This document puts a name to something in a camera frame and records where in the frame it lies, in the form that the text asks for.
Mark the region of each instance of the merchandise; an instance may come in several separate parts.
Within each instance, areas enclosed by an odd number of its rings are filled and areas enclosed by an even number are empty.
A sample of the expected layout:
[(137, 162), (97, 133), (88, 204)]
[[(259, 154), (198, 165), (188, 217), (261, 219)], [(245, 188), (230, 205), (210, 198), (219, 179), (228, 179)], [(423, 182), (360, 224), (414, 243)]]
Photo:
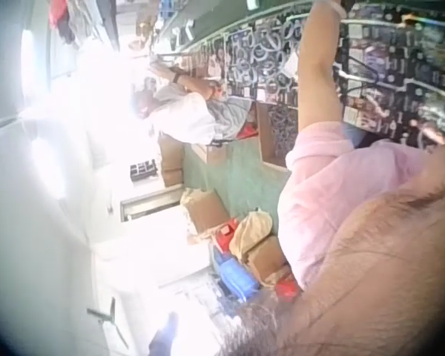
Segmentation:
[[(234, 27), (207, 45), (213, 60), (224, 62), (228, 95), (274, 106), (259, 127), (261, 155), (282, 169), (296, 138), (298, 104), (297, 78), (285, 66), (299, 50), (310, 7)], [(432, 144), (420, 134), (422, 123), (445, 137), (445, 11), (355, 4), (341, 23), (333, 69), (345, 121), (420, 148)]]

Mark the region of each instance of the red bag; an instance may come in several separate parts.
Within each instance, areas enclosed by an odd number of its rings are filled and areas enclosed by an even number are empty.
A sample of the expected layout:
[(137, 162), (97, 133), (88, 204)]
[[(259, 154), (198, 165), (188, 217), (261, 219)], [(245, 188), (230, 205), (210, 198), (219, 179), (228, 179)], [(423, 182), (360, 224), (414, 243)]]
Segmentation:
[(50, 3), (50, 25), (57, 27), (58, 21), (65, 14), (67, 9), (67, 0), (51, 0)]

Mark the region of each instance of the hair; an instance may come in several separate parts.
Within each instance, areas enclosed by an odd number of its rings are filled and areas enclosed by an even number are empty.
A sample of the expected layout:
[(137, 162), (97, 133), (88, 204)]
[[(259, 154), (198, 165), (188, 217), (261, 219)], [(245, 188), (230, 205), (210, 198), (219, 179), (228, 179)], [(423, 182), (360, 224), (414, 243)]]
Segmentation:
[[(445, 185), (438, 187), (438, 190), (431, 194), (426, 194), (425, 197), (411, 199), (406, 199), (402, 195), (399, 197), (400, 199), (390, 197), (386, 200), (386, 207), (394, 213), (392, 221), (374, 222), (370, 220), (364, 227), (360, 227), (356, 231), (353, 240), (366, 238), (366, 235), (371, 233), (402, 234), (406, 225), (415, 223), (414, 219), (424, 221), (424, 217), (434, 217), (434, 214), (437, 214), (436, 208), (441, 205), (443, 205), (444, 211), (441, 211), (438, 217), (435, 215), (434, 218), (438, 219), (438, 223), (445, 222)], [(293, 314), (293, 309), (293, 304), (291, 304), (284, 314), (277, 318), (276, 323), (262, 322), (257, 315), (250, 320), (244, 320), (241, 327), (227, 334), (218, 356), (356, 355), (357, 353), (368, 354), (375, 351), (369, 350), (368, 347), (366, 349), (346, 349), (353, 346), (333, 344), (329, 340), (325, 343), (310, 343), (309, 340), (304, 342), (304, 336), (316, 323), (316, 320), (306, 327), (305, 332), (303, 329), (299, 329), (293, 336), (282, 339), (283, 336), (278, 326), (290, 321), (289, 315)], [(421, 353), (417, 355), (445, 355), (445, 352), (442, 351), (445, 350), (445, 324), (437, 334), (420, 334), (417, 340), (419, 345), (424, 346)]]
[(132, 108), (137, 116), (147, 117), (148, 109), (154, 100), (154, 94), (151, 90), (137, 90), (133, 92)]

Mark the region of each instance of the hand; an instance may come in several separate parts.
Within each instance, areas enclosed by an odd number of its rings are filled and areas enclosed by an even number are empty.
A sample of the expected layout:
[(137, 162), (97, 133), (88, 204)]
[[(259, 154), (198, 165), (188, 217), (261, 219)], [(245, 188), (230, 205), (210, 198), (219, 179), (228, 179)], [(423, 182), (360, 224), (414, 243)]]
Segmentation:
[(149, 70), (156, 76), (167, 80), (173, 80), (175, 76), (175, 73), (169, 67), (159, 62), (152, 63)]

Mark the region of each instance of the box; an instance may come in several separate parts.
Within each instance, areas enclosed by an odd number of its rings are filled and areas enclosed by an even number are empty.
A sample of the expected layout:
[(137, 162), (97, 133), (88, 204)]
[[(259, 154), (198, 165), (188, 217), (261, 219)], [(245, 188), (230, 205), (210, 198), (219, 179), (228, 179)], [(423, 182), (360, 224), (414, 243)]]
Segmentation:
[(268, 105), (258, 102), (256, 110), (257, 126), (259, 128), (260, 159), (262, 163), (278, 171), (288, 172), (285, 160), (275, 156), (274, 135), (268, 117)]
[(175, 171), (183, 168), (184, 145), (168, 135), (158, 138), (162, 157), (162, 171)]
[(191, 145), (194, 153), (207, 165), (219, 165), (227, 159), (227, 147)]
[(286, 266), (287, 260), (282, 252), (277, 236), (271, 235), (254, 247), (247, 256), (246, 265), (261, 283), (272, 274)]
[(162, 178), (165, 187), (171, 187), (172, 185), (183, 183), (183, 170), (174, 169), (171, 171), (162, 171)]
[(182, 199), (183, 207), (188, 211), (190, 220), (198, 234), (210, 228), (226, 223), (231, 217), (215, 191), (202, 192)]

